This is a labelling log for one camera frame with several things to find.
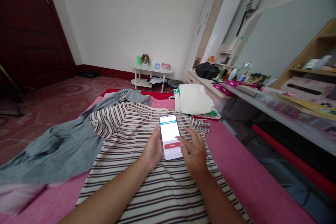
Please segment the striped shirt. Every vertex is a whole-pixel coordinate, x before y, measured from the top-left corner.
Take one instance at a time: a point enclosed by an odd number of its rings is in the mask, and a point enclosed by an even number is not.
[[[90,114],[94,132],[104,139],[92,170],[79,195],[77,205],[139,158],[147,139],[159,124],[160,116],[175,114],[181,137],[191,141],[183,127],[197,130],[203,139],[209,123],[195,120],[173,110],[151,108],[141,103],[122,102]],[[246,211],[220,173],[205,142],[208,170],[229,200],[248,223]],[[201,193],[191,178],[184,160],[162,159],[143,182],[124,210],[120,223],[209,223]]]

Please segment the gray jacket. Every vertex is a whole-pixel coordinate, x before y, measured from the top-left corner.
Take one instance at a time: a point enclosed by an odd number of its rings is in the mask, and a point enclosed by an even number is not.
[[[90,126],[90,113],[126,101],[151,104],[138,90],[116,92],[83,112],[80,119],[56,125],[30,143],[0,167],[0,184],[49,184],[90,170],[103,145],[103,139]]]

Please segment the hand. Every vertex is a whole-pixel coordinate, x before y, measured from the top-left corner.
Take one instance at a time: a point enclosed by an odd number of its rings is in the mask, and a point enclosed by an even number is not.
[[[192,178],[196,183],[200,183],[210,175],[206,164],[207,152],[205,143],[197,131],[186,127],[184,127],[184,130],[191,135],[193,143],[190,143],[183,137],[177,136],[177,139],[181,142],[183,159]]]
[[[162,142],[160,136],[159,126],[156,125],[154,132],[148,138],[145,149],[140,156],[144,164],[148,168],[148,172],[151,172],[163,158]]]

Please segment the red baseboard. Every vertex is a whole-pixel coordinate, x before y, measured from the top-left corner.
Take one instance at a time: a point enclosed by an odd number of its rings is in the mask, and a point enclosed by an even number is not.
[[[118,79],[126,79],[126,80],[132,80],[134,79],[134,73],[133,72],[126,72],[121,71],[117,69],[111,69],[111,68],[103,68],[100,66],[92,66],[92,65],[77,65],[76,66],[77,74],[82,71],[95,71],[97,70],[100,75],[106,76],[106,77],[113,77]],[[143,75],[141,74],[141,78],[143,79],[149,79],[149,75]]]

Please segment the door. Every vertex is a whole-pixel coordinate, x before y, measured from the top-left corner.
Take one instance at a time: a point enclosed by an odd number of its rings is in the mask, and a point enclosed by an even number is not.
[[[1,0],[0,45],[0,64],[23,91],[75,75],[52,0]]]

